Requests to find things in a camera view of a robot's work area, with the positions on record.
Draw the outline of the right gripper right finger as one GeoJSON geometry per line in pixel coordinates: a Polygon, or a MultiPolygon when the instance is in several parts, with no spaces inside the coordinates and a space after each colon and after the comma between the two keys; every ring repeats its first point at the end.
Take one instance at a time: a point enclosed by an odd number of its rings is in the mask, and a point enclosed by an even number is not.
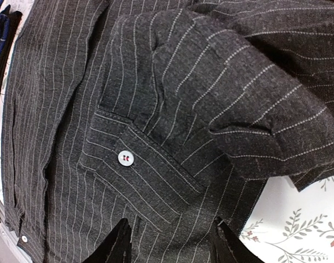
{"type": "Polygon", "coordinates": [[[222,218],[214,218],[210,230],[212,263],[263,263],[227,226],[222,218]]]}

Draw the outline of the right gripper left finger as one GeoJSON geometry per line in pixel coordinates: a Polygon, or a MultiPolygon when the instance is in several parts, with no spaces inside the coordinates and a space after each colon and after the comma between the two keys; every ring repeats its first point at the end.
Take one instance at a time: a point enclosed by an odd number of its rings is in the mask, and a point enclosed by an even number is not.
{"type": "Polygon", "coordinates": [[[131,234],[132,229],[128,220],[121,219],[83,263],[131,263],[131,234]]]}

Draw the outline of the black pinstriped long sleeve shirt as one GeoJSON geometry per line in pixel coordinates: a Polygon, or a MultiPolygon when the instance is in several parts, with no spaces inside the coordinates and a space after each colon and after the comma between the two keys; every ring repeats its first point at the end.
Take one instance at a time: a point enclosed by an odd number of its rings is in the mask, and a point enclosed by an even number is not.
{"type": "Polygon", "coordinates": [[[132,262],[211,262],[270,178],[334,175],[334,1],[35,1],[2,121],[5,224],[83,262],[126,218],[132,262]]]}

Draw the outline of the aluminium front rail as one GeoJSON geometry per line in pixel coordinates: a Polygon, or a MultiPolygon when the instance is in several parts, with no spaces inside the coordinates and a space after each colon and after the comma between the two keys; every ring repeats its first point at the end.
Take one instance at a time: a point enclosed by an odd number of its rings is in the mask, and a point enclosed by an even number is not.
{"type": "Polygon", "coordinates": [[[0,200],[0,262],[32,262],[31,258],[17,246],[19,238],[5,225],[5,212],[0,200]]]}

